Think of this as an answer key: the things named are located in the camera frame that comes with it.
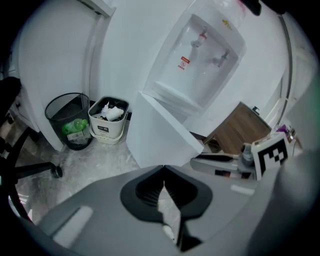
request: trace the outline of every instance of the white wall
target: white wall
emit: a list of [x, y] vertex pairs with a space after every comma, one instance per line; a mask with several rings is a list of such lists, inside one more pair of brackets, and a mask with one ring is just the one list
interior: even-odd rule
[[103, 42], [99, 83], [91, 88], [91, 98], [120, 97], [132, 110], [158, 51], [192, 1], [114, 0], [116, 11]]
[[[144, 88], [158, 51], [191, 2], [114, 0], [117, 9], [103, 43], [99, 85], [91, 89], [91, 97], [120, 97], [134, 110], [137, 92]], [[192, 132], [207, 136], [239, 101], [262, 110], [281, 80], [288, 50], [277, 15], [266, 6], [259, 17], [247, 10], [239, 31], [246, 42], [246, 54], [208, 111], [184, 123]]]
[[286, 114], [302, 97], [319, 72], [319, 60], [315, 49], [297, 21], [289, 13], [286, 13], [283, 18], [292, 50], [292, 80]]
[[55, 97], [82, 92], [86, 54], [97, 14], [76, 0], [49, 0], [26, 22], [19, 42], [19, 73], [45, 108]]

